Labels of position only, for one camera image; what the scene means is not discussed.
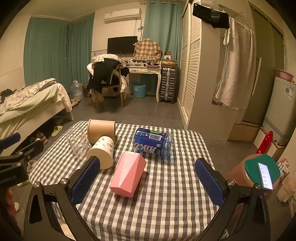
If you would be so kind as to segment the brown kraft paper cup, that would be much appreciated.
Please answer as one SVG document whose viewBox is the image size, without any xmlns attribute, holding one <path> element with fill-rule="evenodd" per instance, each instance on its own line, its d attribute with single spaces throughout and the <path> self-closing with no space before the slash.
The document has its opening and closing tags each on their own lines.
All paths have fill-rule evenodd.
<svg viewBox="0 0 296 241">
<path fill-rule="evenodd" d="M 102 136 L 116 142 L 115 121 L 90 119 L 87 125 L 87 137 L 90 144 L 95 144 Z"/>
</svg>

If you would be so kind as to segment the white air conditioner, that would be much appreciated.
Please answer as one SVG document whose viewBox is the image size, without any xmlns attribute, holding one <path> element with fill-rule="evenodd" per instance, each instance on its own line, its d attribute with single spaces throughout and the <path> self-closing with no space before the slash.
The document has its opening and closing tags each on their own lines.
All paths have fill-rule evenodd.
<svg viewBox="0 0 296 241">
<path fill-rule="evenodd" d="M 140 20 L 142 16 L 142 10 L 140 8 L 135 9 L 123 9 L 120 11 L 111 11 L 104 15 L 105 23 L 115 23 L 121 21 Z"/>
</svg>

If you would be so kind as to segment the bed with beige bedding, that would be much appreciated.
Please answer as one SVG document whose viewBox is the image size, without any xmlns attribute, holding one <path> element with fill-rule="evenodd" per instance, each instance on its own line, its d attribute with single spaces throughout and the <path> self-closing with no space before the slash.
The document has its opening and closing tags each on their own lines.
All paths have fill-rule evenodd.
<svg viewBox="0 0 296 241">
<path fill-rule="evenodd" d="M 1 139 L 14 133 L 19 133 L 21 138 L 1 155 L 12 154 L 28 136 L 59 112 L 74 120 L 70 97 L 54 78 L 23 87 L 7 97 L 1 104 Z"/>
</svg>

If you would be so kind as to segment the blue labelled plastic bottle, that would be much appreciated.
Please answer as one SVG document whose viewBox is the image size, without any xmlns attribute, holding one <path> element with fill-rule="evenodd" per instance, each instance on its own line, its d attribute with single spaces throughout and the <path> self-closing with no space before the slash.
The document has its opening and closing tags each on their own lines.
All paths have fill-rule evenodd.
<svg viewBox="0 0 296 241">
<path fill-rule="evenodd" d="M 146 128 L 138 128 L 133 136 L 133 147 L 136 152 L 160 157 L 170 155 L 172 143 L 172 134 L 151 131 Z"/>
</svg>

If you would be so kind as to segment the pink basin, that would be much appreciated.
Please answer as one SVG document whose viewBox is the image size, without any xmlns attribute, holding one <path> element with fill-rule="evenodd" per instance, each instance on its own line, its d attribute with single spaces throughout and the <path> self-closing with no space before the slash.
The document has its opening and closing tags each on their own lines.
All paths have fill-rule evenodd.
<svg viewBox="0 0 296 241">
<path fill-rule="evenodd" d="M 279 78 L 285 79 L 289 82 L 292 82 L 294 76 L 284 70 L 278 69 L 278 76 Z"/>
</svg>

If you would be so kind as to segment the teal right curtain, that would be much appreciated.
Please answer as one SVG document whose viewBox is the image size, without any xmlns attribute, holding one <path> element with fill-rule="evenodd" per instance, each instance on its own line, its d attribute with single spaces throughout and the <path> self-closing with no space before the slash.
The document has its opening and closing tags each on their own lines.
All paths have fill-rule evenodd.
<svg viewBox="0 0 296 241">
<path fill-rule="evenodd" d="M 147 1 L 143 39 L 160 45 L 164 53 L 170 51 L 173 60 L 180 61 L 182 45 L 182 1 Z"/>
</svg>

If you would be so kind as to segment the black garment on wardrobe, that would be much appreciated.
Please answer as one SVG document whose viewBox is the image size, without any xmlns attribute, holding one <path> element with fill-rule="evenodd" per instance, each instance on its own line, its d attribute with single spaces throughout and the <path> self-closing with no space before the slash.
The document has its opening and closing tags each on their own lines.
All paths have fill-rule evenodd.
<svg viewBox="0 0 296 241">
<path fill-rule="evenodd" d="M 228 29 L 230 27 L 229 15 L 227 13 L 208 8 L 198 3 L 194 3 L 192 15 L 210 24 L 213 28 Z"/>
</svg>

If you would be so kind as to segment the green slipper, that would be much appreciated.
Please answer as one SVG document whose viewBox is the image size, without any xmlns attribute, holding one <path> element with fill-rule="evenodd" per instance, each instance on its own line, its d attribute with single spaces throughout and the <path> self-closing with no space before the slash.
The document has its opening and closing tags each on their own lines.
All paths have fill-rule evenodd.
<svg viewBox="0 0 296 241">
<path fill-rule="evenodd" d="M 51 137 L 56 137 L 60 133 L 60 131 L 62 131 L 62 129 L 63 126 L 55 126 L 51 134 Z"/>
</svg>

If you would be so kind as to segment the white hanging towel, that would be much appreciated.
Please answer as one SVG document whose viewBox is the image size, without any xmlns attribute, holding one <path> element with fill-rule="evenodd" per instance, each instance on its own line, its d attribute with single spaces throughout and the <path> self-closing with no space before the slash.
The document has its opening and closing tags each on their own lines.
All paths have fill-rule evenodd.
<svg viewBox="0 0 296 241">
<path fill-rule="evenodd" d="M 213 100 L 228 108 L 246 109 L 254 85 L 255 33 L 230 17 L 223 45 L 224 66 Z"/>
</svg>

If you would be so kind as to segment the teal left window curtain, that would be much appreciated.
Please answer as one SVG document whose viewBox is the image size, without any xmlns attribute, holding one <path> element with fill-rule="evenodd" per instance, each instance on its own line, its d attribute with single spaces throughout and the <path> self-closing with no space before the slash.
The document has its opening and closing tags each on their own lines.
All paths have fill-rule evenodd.
<svg viewBox="0 0 296 241">
<path fill-rule="evenodd" d="M 94 17 L 89 14 L 71 22 L 31 17 L 23 53 L 25 84 L 54 78 L 70 91 L 75 80 L 87 83 Z"/>
</svg>

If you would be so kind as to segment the white louvered wardrobe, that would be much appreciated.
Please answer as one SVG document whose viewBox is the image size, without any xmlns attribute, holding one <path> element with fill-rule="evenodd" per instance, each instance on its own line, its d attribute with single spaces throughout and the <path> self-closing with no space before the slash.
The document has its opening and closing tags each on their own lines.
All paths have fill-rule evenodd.
<svg viewBox="0 0 296 241">
<path fill-rule="evenodd" d="M 182 15 L 180 85 L 177 104 L 186 130 L 210 140 L 225 141 L 238 111 L 213 102 L 219 70 L 221 31 L 193 16 L 195 1 Z"/>
</svg>

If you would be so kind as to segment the white paper cup green print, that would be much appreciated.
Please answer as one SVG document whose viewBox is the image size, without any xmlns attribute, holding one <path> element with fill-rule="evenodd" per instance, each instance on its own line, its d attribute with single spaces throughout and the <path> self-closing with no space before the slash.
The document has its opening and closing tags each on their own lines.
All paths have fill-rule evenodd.
<svg viewBox="0 0 296 241">
<path fill-rule="evenodd" d="M 109 169 L 113 163 L 114 141 L 108 136 L 102 136 L 87 152 L 87 158 L 97 157 L 100 161 L 100 169 Z"/>
</svg>

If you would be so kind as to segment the black monitor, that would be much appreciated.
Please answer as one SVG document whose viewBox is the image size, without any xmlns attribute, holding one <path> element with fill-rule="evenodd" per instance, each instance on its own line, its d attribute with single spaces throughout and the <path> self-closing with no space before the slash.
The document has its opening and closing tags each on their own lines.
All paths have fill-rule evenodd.
<svg viewBox="0 0 296 241">
<path fill-rule="evenodd" d="M 137 36 L 125 36 L 108 38 L 107 53 L 108 54 L 133 54 Z"/>
</svg>

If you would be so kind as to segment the pink faceted cup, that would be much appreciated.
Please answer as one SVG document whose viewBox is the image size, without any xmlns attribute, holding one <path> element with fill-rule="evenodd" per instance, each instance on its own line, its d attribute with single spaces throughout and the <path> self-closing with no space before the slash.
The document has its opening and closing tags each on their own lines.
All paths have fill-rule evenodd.
<svg viewBox="0 0 296 241">
<path fill-rule="evenodd" d="M 111 179 L 111 191 L 123 197 L 133 197 L 146 164 L 140 153 L 123 152 Z"/>
</svg>

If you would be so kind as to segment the clear plastic cup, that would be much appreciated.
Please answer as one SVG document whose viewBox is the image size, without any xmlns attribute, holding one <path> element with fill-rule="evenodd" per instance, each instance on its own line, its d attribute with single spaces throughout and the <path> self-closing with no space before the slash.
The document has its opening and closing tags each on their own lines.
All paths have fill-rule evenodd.
<svg viewBox="0 0 296 241">
<path fill-rule="evenodd" d="M 74 127 L 68 130 L 66 139 L 75 157 L 79 160 L 86 158 L 88 151 L 91 149 L 91 144 L 82 128 Z"/>
</svg>

